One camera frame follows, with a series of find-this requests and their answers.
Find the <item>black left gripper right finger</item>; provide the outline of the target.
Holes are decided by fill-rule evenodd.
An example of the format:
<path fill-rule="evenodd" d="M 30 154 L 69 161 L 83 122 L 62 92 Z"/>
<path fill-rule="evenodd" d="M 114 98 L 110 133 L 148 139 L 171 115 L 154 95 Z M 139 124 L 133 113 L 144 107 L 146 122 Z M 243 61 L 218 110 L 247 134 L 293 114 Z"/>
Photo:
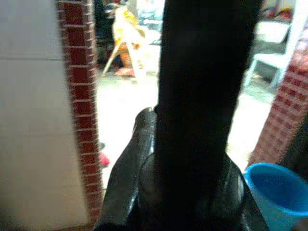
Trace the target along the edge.
<path fill-rule="evenodd" d="M 243 174 L 228 157 L 216 190 L 216 228 L 218 231 L 268 231 Z"/>

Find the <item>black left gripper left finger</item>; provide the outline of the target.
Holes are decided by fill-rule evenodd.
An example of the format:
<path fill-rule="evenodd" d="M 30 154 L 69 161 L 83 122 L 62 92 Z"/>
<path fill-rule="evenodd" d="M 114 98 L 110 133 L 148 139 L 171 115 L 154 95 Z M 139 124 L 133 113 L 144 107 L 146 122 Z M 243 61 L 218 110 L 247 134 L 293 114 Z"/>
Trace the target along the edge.
<path fill-rule="evenodd" d="M 140 230 L 139 172 L 154 152 L 155 124 L 153 108 L 137 114 L 131 139 L 112 168 L 95 231 Z"/>

